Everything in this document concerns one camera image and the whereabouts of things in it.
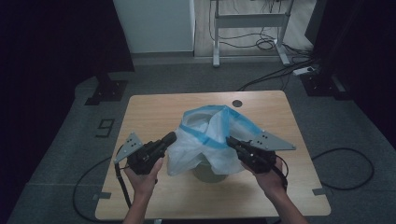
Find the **gray carpet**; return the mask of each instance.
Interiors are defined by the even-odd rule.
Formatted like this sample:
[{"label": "gray carpet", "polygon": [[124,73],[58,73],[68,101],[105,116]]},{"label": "gray carpet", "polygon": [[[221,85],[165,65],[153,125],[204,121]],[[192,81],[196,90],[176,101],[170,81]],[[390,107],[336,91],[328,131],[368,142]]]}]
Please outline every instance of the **gray carpet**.
[{"label": "gray carpet", "polygon": [[[72,195],[79,178],[114,149],[129,98],[137,94],[236,91],[252,79],[282,68],[280,63],[210,63],[138,65],[135,73],[114,73],[128,80],[120,102],[84,105],[97,81],[90,78],[76,87],[76,100],[64,125],[15,206],[8,223],[90,223],[73,209]],[[279,90],[288,78],[271,79],[247,91]],[[309,217],[312,223],[396,223],[396,151],[353,101],[307,97],[299,78],[289,76],[285,93],[311,157],[335,147],[353,147],[375,166],[374,178],[350,191],[327,190],[332,213]],[[108,138],[98,129],[102,119],[114,119]],[[76,194],[79,211],[94,218],[97,196],[110,161],[93,169]],[[335,152],[314,162],[319,178],[347,188],[370,173],[369,164],[350,152]]]}]

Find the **black controller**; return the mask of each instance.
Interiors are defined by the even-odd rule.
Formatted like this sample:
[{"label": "black controller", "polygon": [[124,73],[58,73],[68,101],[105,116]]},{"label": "black controller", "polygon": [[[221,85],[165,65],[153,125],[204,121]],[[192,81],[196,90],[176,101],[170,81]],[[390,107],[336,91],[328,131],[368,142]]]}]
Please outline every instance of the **black controller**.
[{"label": "black controller", "polygon": [[137,175],[148,175],[155,162],[165,156],[166,149],[176,142],[174,132],[170,132],[163,139],[148,142],[128,156],[127,163]]},{"label": "black controller", "polygon": [[283,188],[286,190],[288,187],[288,180],[279,170],[276,164],[276,154],[274,151],[268,151],[264,148],[254,147],[251,141],[239,141],[233,137],[226,137],[226,142],[229,147],[236,150],[238,159],[247,165],[254,173],[262,174],[268,173],[273,170],[279,175]]}]

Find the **transparent plastic bag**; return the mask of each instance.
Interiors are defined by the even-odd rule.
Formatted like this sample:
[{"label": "transparent plastic bag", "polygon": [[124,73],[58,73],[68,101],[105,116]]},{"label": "transparent plastic bag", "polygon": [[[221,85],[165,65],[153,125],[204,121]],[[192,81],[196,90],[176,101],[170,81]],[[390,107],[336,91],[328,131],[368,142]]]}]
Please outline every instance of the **transparent plastic bag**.
[{"label": "transparent plastic bag", "polygon": [[168,149],[168,174],[178,175],[195,168],[203,156],[216,175],[244,170],[226,137],[253,139],[262,130],[227,105],[206,105],[186,111],[175,130],[177,140]]}]

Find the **metal rack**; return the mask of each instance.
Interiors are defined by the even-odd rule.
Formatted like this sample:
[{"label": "metal rack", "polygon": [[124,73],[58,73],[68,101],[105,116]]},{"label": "metal rack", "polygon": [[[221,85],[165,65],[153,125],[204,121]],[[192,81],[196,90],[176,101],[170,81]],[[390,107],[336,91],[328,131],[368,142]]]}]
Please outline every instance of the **metal rack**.
[{"label": "metal rack", "polygon": [[290,0],[285,13],[264,13],[264,14],[244,14],[244,15],[220,15],[219,0],[216,1],[215,9],[215,40],[213,44],[213,66],[220,66],[219,59],[219,29],[220,28],[246,28],[246,27],[280,27],[279,37],[274,40],[277,53],[285,66],[290,65],[288,56],[283,47],[283,38],[288,27],[291,8],[294,0]]}]

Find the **black curtain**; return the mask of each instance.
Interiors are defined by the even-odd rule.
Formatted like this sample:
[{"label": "black curtain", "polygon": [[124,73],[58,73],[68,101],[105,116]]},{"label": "black curtain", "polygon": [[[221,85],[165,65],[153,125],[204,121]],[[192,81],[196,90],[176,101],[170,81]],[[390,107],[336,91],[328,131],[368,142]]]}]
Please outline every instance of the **black curtain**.
[{"label": "black curtain", "polygon": [[112,0],[1,0],[0,222],[89,77],[134,71]]},{"label": "black curtain", "polygon": [[336,75],[396,148],[396,2],[365,0],[339,53]]}]

